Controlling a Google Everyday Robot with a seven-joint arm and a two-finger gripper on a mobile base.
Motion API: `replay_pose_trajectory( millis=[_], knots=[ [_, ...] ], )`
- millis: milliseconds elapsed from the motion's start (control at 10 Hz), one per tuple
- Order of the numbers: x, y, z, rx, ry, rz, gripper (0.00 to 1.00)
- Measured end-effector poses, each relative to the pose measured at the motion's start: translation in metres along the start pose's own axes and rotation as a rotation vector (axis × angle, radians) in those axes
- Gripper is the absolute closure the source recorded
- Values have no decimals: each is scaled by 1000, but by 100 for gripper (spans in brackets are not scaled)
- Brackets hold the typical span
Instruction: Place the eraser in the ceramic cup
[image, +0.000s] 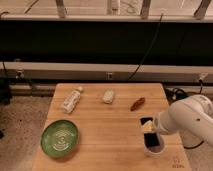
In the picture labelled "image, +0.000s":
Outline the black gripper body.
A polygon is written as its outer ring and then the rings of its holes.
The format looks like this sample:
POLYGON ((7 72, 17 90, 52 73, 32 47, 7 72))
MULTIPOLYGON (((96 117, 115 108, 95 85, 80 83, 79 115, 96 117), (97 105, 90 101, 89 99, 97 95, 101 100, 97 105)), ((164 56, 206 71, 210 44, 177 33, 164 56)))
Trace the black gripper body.
MULTIPOLYGON (((141 128, 147 121, 151 121, 153 123, 153 119, 151 117, 144 117, 140 119, 141 128)), ((144 141, 146 147, 154 147, 160 145, 157 133, 154 131, 154 128, 152 132, 147 133, 145 133, 142 128, 142 133, 144 134, 144 141)))

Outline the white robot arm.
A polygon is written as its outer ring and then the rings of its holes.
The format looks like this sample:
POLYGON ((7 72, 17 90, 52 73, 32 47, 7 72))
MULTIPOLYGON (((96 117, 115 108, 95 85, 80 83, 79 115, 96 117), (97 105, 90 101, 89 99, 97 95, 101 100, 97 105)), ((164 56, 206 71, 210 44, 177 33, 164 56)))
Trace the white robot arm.
POLYGON ((213 146, 213 102, 204 95, 178 100, 155 117, 142 117, 140 121, 145 135, 171 135, 185 129, 213 146))

